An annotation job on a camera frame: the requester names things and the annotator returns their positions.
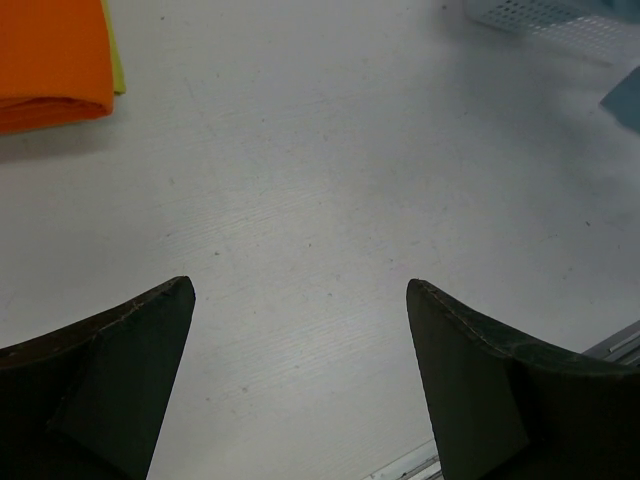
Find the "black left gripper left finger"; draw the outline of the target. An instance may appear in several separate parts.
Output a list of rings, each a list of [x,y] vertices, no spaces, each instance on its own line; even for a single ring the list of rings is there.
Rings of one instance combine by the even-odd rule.
[[[2,478],[146,478],[194,307],[179,276],[2,348]]]

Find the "light blue trousers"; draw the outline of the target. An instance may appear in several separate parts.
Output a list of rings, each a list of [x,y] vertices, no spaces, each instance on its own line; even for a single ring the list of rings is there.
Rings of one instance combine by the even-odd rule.
[[[636,67],[600,101],[600,106],[622,127],[640,132],[640,67]]]

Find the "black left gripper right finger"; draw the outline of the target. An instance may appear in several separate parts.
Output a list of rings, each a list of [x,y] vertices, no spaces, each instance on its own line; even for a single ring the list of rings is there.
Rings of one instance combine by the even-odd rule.
[[[407,312],[447,479],[635,479],[639,327],[583,353],[410,281]]]

